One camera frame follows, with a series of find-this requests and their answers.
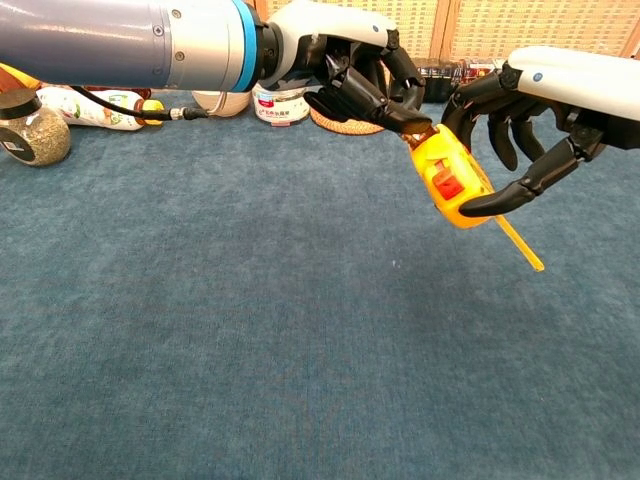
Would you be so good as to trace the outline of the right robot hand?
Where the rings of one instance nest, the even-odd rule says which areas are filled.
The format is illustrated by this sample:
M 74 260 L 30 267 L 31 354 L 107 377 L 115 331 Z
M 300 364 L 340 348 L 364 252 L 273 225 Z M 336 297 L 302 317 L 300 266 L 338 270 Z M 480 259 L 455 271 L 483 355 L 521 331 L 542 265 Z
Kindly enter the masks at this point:
M 441 117 L 465 147 L 480 116 L 510 171 L 519 152 L 531 165 L 519 179 L 462 204 L 468 218 L 511 212 L 606 147 L 639 146 L 639 63 L 551 46 L 512 51 L 501 67 L 458 86 Z

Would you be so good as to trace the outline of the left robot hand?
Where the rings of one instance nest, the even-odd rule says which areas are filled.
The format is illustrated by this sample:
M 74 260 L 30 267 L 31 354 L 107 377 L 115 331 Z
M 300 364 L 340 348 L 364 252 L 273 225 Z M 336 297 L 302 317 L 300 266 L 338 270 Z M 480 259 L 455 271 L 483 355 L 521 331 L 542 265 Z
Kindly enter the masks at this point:
M 402 135 L 432 128 L 420 110 L 424 79 L 389 18 L 292 1 L 267 20 L 264 33 L 269 60 L 262 88 L 302 88 L 312 109 L 337 122 L 364 121 Z

